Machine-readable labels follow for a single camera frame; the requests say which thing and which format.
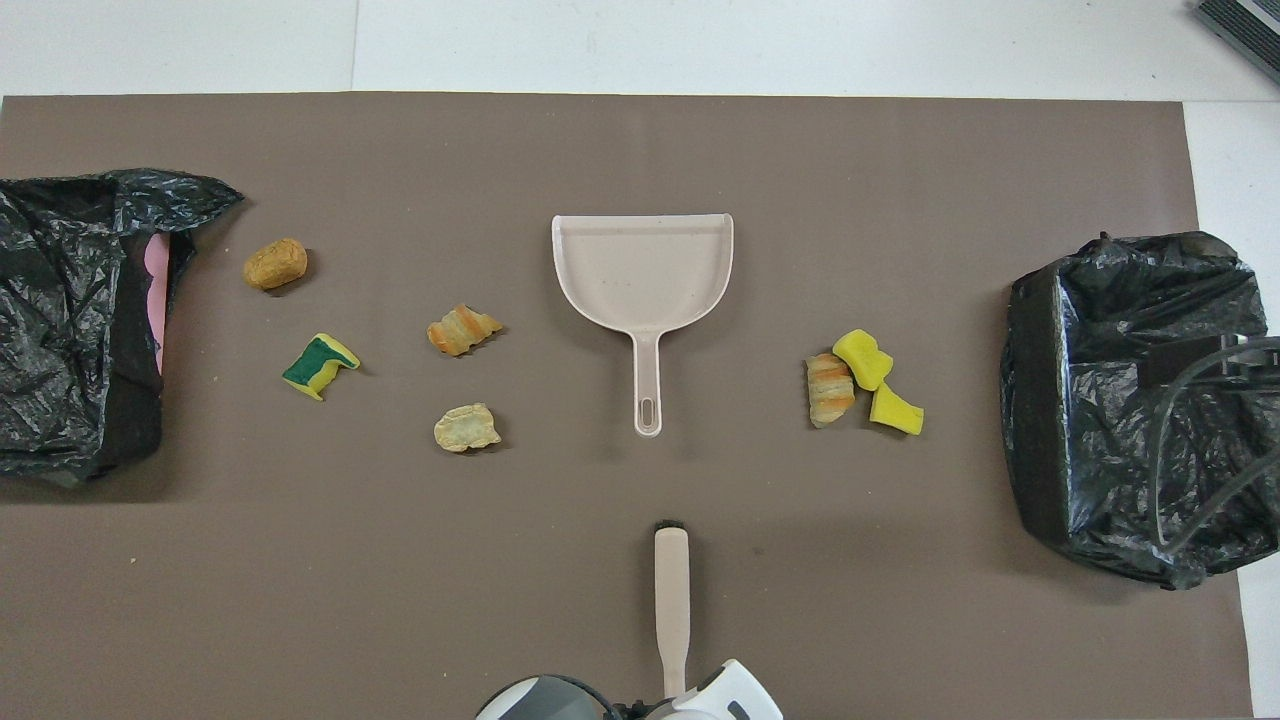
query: white tile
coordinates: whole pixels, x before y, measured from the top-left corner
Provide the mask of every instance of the white tile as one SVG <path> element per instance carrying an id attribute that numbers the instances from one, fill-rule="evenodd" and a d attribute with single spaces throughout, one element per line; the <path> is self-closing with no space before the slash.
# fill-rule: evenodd
<path id="1" fill-rule="evenodd" d="M 1277 100 L 1184 0 L 362 0 L 356 90 Z"/>
<path id="2" fill-rule="evenodd" d="M 356 0 L 3 0 L 0 95 L 349 90 Z"/>
<path id="3" fill-rule="evenodd" d="M 1280 334 L 1280 102 L 1188 102 L 1184 113 L 1201 228 L 1253 265 Z M 1238 575 L 1253 714 L 1280 717 L 1280 556 Z"/>

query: dustpan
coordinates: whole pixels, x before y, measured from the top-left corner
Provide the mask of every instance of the dustpan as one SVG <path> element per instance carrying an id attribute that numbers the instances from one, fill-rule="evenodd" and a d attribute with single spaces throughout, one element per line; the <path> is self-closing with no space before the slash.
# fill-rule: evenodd
<path id="1" fill-rule="evenodd" d="M 658 341 L 710 313 L 733 266 L 733 218 L 716 215 L 557 215 L 556 275 L 570 304 L 631 337 L 635 429 L 662 432 Z"/>

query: black cable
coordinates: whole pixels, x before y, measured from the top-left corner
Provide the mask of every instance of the black cable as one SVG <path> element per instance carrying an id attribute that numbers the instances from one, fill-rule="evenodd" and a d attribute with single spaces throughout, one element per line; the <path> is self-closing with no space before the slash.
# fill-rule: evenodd
<path id="1" fill-rule="evenodd" d="M 1172 555 L 1181 550 L 1188 542 L 1190 542 L 1192 536 L 1201 529 L 1201 525 L 1207 523 L 1215 512 L 1221 510 L 1222 506 L 1231 500 L 1231 497 L 1248 487 L 1249 483 L 1258 479 L 1258 477 L 1267 471 L 1272 465 L 1280 462 L 1280 445 L 1277 445 L 1270 452 L 1251 462 L 1248 468 L 1231 478 L 1230 482 L 1220 487 L 1217 492 L 1210 496 L 1208 502 L 1203 503 L 1201 509 L 1190 516 L 1178 536 L 1175 536 L 1172 541 L 1167 543 L 1165 542 L 1165 532 L 1164 528 L 1160 527 L 1160 470 L 1165 462 L 1165 438 L 1169 434 L 1169 418 L 1174 410 L 1174 398 L 1204 370 L 1208 370 L 1222 360 L 1242 355 L 1251 350 L 1280 350 L 1280 338 L 1265 337 L 1261 340 L 1252 340 L 1249 342 L 1226 347 L 1201 357 L 1179 373 L 1178 377 L 1174 378 L 1174 382 L 1169 383 L 1169 387 L 1165 389 L 1164 398 L 1161 398 L 1160 405 L 1156 406 L 1156 424 L 1152 432 L 1155 437 L 1151 439 L 1149 447 L 1147 448 L 1147 455 L 1149 457 L 1149 461 L 1147 462 L 1147 493 L 1149 496 L 1147 506 L 1151 507 L 1151 519 L 1155 530 L 1153 543 L 1161 552 Z"/>

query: sponge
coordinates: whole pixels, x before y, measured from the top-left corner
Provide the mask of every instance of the sponge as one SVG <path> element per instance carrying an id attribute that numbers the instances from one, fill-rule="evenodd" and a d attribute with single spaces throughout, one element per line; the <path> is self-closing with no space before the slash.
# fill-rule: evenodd
<path id="1" fill-rule="evenodd" d="M 924 429 L 924 409 L 899 397 L 888 383 L 881 383 L 872 397 L 872 421 L 918 436 Z"/>
<path id="2" fill-rule="evenodd" d="M 284 372 L 284 382 L 300 392 L 324 401 L 320 391 L 338 377 L 338 368 L 358 368 L 360 359 L 328 333 L 316 333 L 298 359 Z"/>
<path id="3" fill-rule="evenodd" d="M 854 331 L 836 341 L 831 348 L 854 372 L 858 387 L 876 389 L 893 369 L 893 357 L 879 348 L 879 343 L 867 331 Z"/>

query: black garbage bag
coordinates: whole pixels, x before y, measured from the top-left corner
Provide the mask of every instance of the black garbage bag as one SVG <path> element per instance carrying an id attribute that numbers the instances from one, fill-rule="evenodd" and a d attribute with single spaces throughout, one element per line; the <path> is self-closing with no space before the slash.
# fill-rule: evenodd
<path id="1" fill-rule="evenodd" d="M 1253 270 L 1207 233 L 1103 233 L 1016 281 L 1001 410 L 1027 530 L 1167 589 L 1275 552 L 1280 341 L 1238 345 L 1266 332 Z"/>
<path id="2" fill-rule="evenodd" d="M 155 451 L 191 231 L 241 200 L 151 169 L 0 179 L 0 477 L 76 484 Z"/>

